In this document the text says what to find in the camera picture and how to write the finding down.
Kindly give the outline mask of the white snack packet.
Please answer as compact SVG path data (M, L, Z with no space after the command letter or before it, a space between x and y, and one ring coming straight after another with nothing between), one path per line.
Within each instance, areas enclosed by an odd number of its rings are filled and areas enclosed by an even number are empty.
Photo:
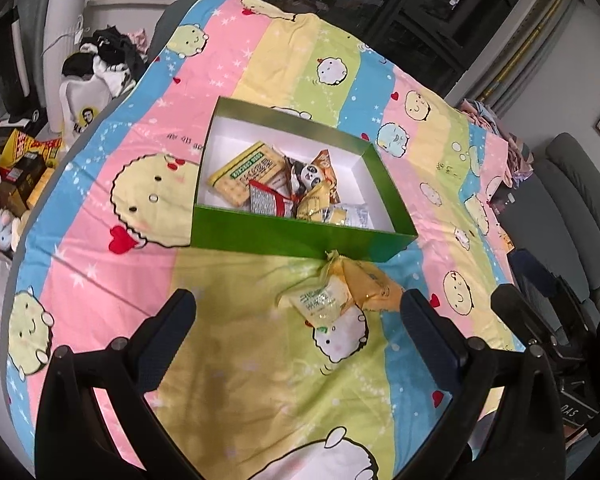
M335 226L371 229L370 210L366 204L331 204L323 210L323 221Z

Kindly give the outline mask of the red snack packet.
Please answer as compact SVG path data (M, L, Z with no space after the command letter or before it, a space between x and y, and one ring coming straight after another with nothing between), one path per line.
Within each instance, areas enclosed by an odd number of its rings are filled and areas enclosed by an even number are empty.
M294 218L296 204L283 194L256 180L249 181L249 210L252 214L277 218Z

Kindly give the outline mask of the green yellow cracker packet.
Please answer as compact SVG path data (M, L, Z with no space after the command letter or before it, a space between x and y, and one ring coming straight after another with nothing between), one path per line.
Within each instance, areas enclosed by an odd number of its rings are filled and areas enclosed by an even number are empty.
M251 181L269 184L285 167L282 155L264 142L257 142L216 170L207 183L230 206L241 207L249 200Z

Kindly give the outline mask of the orange panda snack packet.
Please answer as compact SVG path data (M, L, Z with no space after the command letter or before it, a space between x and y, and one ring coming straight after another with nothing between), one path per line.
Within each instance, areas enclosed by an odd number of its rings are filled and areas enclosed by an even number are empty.
M290 192L295 200L300 200L307 192L313 190L321 182L328 183L329 200L338 204L340 197L337 190L337 177L329 150L321 150L312 162L288 158Z

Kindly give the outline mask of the orange-yellow snack bag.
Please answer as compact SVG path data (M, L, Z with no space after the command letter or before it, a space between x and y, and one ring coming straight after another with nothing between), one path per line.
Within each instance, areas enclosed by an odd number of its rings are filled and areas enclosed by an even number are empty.
M330 278L343 284L346 299L340 312L358 307L363 311L399 312L404 288L378 266L330 252L327 256Z

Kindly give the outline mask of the colourful cartoon bed sheet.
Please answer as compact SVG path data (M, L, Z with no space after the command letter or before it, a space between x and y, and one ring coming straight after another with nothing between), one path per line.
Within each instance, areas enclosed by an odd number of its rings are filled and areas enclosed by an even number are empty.
M181 0L55 170L5 307L39 479L452 479L519 340L508 147L315 14Z

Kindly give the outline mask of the small yellow snack packet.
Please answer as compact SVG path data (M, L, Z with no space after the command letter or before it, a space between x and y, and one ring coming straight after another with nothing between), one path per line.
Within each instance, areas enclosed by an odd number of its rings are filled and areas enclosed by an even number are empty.
M352 297L343 278L314 276L288 288L277 298L277 307L297 310L313 327L331 326L350 306Z

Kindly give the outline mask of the grey sofa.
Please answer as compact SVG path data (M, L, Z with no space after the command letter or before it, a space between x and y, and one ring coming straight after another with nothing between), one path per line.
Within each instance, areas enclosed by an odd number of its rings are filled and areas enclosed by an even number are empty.
M517 249L534 255L577 296L590 330L600 324L600 172L569 133L555 136L518 188L491 207Z

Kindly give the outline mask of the green cardboard box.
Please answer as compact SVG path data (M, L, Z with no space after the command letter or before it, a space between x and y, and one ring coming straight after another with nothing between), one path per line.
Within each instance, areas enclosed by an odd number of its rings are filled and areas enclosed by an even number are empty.
M385 262L417 237L376 148L295 114L218 99L199 169L196 248Z

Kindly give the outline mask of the yellow snack bag on floor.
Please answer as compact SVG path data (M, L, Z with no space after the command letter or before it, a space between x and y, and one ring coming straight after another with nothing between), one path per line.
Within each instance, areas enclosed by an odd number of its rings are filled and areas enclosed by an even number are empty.
M39 141L18 129L12 130L0 156L0 167L12 168L24 155L41 155L45 165L55 168L58 163L62 139Z

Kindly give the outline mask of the white tote bag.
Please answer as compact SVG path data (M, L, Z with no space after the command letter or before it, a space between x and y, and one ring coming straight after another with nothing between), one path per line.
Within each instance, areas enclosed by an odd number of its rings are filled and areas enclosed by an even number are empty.
M59 88L64 122L63 134L81 133L112 100L105 81L97 76L90 79L67 78Z

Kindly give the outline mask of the pile of black white clothes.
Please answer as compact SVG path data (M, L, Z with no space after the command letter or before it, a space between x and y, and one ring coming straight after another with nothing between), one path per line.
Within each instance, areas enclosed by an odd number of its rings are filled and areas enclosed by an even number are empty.
M113 98L132 88L147 68L145 29L124 34L116 26L97 29L62 64L64 77L101 80Z

